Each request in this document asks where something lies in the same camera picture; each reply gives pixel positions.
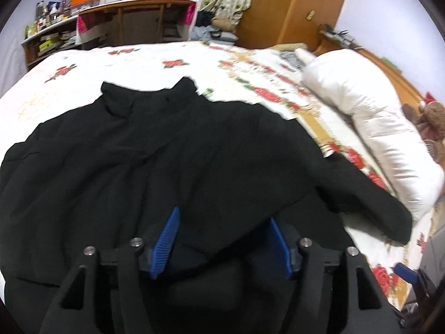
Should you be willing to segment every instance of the wardrobe door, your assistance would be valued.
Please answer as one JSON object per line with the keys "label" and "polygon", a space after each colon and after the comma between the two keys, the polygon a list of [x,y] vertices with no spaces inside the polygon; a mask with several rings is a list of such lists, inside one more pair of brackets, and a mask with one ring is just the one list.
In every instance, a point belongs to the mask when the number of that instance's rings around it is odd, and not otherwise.
{"label": "wardrobe door", "polygon": [[252,0],[237,29],[238,46],[263,49],[277,44],[291,0]]}
{"label": "wardrobe door", "polygon": [[[279,43],[308,44],[309,50],[314,51],[321,38],[318,26],[329,24],[335,26],[344,0],[292,0],[286,16]],[[314,11],[312,18],[306,17]]]}

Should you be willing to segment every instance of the black jacket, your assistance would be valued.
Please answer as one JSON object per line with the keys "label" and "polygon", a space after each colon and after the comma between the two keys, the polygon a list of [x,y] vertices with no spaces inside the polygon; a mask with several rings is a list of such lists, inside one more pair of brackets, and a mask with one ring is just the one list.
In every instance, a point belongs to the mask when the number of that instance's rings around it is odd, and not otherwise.
{"label": "black jacket", "polygon": [[338,211],[410,238],[405,207],[343,156],[323,158],[296,120],[259,104],[209,102],[188,78],[159,92],[109,83],[102,92],[40,124],[1,166],[6,304],[27,333],[84,247],[118,247],[175,206],[175,250],[197,258],[178,270],[204,265],[273,215],[330,249],[353,245]]}

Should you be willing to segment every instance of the wooden headboard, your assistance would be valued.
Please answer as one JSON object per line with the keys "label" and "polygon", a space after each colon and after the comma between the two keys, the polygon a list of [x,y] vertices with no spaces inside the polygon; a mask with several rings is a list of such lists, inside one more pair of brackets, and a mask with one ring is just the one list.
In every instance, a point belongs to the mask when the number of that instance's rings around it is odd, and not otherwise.
{"label": "wooden headboard", "polygon": [[[337,42],[324,38],[321,44],[315,50],[314,54],[321,55],[326,52],[339,49],[343,49],[343,47],[340,46]],[[423,101],[423,97],[420,92],[415,87],[413,87],[413,85],[408,82],[397,69],[371,53],[369,50],[362,48],[361,46],[358,46],[354,50],[371,60],[386,74],[386,76],[389,78],[392,85],[394,86],[395,90],[397,91],[402,104],[407,103],[415,108],[415,110],[418,112],[420,104]]]}

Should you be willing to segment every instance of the floral bedsheet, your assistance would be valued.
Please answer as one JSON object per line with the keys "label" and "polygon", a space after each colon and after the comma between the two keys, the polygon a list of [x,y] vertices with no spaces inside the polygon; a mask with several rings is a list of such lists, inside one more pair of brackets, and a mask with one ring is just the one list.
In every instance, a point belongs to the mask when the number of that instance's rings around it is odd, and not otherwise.
{"label": "floral bedsheet", "polygon": [[[393,194],[379,166],[348,119],[301,84],[301,73],[274,50],[246,50],[201,42],[64,51],[31,70],[0,99],[0,160],[43,121],[92,103],[104,80],[137,90],[171,88],[191,77],[209,100],[263,104],[283,119],[297,119],[329,155],[341,152],[375,184]],[[359,215],[344,216],[347,231],[366,256],[384,294],[401,309],[409,286],[392,272],[403,262],[417,269],[437,211],[417,223],[406,246],[391,242]]]}

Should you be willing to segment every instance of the silver bolt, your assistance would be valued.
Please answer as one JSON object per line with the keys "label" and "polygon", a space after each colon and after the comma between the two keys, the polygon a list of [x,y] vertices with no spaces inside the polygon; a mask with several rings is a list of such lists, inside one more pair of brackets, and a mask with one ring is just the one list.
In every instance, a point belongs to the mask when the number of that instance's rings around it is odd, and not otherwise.
{"label": "silver bolt", "polygon": [[300,240],[300,244],[301,244],[301,246],[304,246],[304,247],[310,247],[310,246],[312,246],[312,240],[308,239],[307,237],[304,237]]}
{"label": "silver bolt", "polygon": [[94,246],[85,247],[84,255],[91,256],[96,252],[96,248]]}
{"label": "silver bolt", "polygon": [[354,246],[349,246],[347,250],[351,256],[357,256],[360,253],[359,249]]}
{"label": "silver bolt", "polygon": [[130,240],[131,247],[140,247],[144,244],[144,240],[141,237],[135,237]]}

